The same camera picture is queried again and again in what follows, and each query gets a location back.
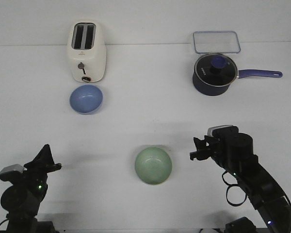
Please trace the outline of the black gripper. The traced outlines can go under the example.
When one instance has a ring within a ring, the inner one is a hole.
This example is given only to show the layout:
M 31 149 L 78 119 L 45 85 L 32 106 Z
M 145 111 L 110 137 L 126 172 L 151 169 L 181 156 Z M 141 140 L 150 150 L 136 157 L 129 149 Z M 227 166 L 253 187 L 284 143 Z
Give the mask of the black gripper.
M 222 142 L 219 138 L 205 135 L 204 139 L 194 137 L 195 152 L 190 152 L 190 160 L 203 161 L 211 158 L 217 165 L 224 165 L 226 157 L 223 153 Z
M 47 188 L 48 173 L 62 168 L 61 163 L 55 164 L 50 145 L 45 144 L 37 156 L 31 161 L 31 167 L 20 166 L 20 185 L 26 188 Z

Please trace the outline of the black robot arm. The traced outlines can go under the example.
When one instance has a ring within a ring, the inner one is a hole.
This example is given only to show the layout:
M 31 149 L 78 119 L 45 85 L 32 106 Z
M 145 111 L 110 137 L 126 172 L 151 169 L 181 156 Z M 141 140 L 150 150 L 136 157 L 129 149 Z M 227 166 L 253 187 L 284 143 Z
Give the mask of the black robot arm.
M 0 199 L 2 208 L 8 212 L 5 233 L 57 232 L 52 221 L 38 221 L 36 216 L 48 190 L 48 174 L 61 168 L 53 160 L 50 145 L 45 144 L 32 161 L 0 171 L 0 180 L 12 184 Z
M 253 136 L 251 150 L 237 155 L 231 146 L 214 145 L 219 157 L 191 160 L 194 138 L 206 131 L 83 132 L 50 143 L 62 169 L 48 178 L 41 216 L 59 229 L 185 229 L 214 227 L 228 217 L 263 221 L 249 202 L 232 207 L 226 201 L 222 173 L 229 169 L 249 190 L 265 197 L 270 181 L 265 169 L 291 200 L 291 144 L 287 136 Z M 161 184 L 147 184 L 136 174 L 135 159 L 147 147 L 166 150 L 172 172 Z

